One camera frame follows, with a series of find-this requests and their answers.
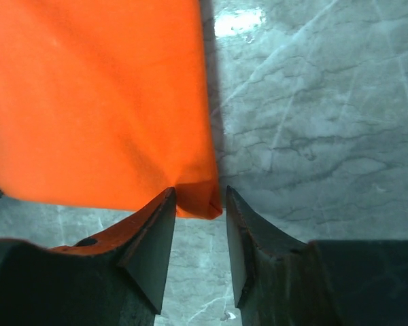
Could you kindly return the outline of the orange t shirt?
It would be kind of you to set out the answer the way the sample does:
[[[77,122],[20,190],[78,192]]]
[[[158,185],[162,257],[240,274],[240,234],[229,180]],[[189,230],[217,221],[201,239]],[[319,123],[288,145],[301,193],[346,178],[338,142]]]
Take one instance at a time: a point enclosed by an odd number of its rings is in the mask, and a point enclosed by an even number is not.
[[[0,1],[0,190],[222,213],[198,1]]]

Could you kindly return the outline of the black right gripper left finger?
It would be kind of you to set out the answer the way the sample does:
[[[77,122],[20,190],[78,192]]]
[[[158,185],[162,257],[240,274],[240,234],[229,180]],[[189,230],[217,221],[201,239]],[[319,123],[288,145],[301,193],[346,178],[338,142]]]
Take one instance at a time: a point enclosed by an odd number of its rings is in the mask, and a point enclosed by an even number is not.
[[[152,325],[160,314],[176,193],[73,246],[0,238],[0,325]]]

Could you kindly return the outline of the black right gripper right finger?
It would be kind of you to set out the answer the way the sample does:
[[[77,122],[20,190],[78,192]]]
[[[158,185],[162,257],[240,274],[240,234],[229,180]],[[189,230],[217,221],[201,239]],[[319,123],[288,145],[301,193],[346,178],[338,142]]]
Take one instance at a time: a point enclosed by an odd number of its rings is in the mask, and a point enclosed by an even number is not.
[[[226,189],[244,325],[408,325],[408,240],[301,242]]]

